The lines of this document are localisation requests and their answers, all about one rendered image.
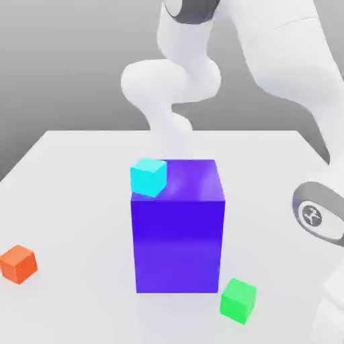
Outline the small cyan cube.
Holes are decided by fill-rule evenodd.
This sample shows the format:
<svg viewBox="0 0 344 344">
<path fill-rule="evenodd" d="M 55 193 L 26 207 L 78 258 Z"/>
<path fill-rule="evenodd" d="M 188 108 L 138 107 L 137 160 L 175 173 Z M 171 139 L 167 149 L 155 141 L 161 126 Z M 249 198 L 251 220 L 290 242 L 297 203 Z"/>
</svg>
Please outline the small cyan cube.
<svg viewBox="0 0 344 344">
<path fill-rule="evenodd" d="M 167 162 L 141 158 L 130 168 L 130 187 L 136 194 L 156 197 L 167 185 Z"/>
</svg>

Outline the small green cube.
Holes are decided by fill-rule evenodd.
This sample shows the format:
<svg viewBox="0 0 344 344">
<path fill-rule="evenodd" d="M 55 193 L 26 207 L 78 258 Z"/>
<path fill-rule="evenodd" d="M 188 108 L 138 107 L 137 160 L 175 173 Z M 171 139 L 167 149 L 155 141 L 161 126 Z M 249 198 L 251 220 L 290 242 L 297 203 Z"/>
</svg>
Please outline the small green cube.
<svg viewBox="0 0 344 344">
<path fill-rule="evenodd" d="M 220 298 L 220 313 L 245 325 L 255 307 L 257 288 L 232 278 Z"/>
</svg>

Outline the small orange cube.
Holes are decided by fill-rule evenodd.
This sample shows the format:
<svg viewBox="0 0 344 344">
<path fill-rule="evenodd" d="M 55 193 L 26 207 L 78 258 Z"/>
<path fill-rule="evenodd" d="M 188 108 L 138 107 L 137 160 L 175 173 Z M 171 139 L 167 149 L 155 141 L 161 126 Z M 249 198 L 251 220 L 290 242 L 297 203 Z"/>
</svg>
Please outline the small orange cube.
<svg viewBox="0 0 344 344">
<path fill-rule="evenodd" d="M 35 254 L 16 245 L 0 256 L 0 270 L 4 278 L 21 284 L 38 270 Z"/>
</svg>

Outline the large blue box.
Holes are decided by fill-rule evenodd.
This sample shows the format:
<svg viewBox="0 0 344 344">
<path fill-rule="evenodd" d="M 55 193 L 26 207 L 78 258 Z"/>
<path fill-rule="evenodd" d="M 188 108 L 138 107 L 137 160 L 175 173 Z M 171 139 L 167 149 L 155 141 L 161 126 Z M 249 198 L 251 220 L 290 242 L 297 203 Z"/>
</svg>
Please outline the large blue box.
<svg viewBox="0 0 344 344">
<path fill-rule="evenodd" d="M 131 196 L 136 291 L 218 291 L 225 197 L 213 160 L 168 160 L 156 197 Z"/>
</svg>

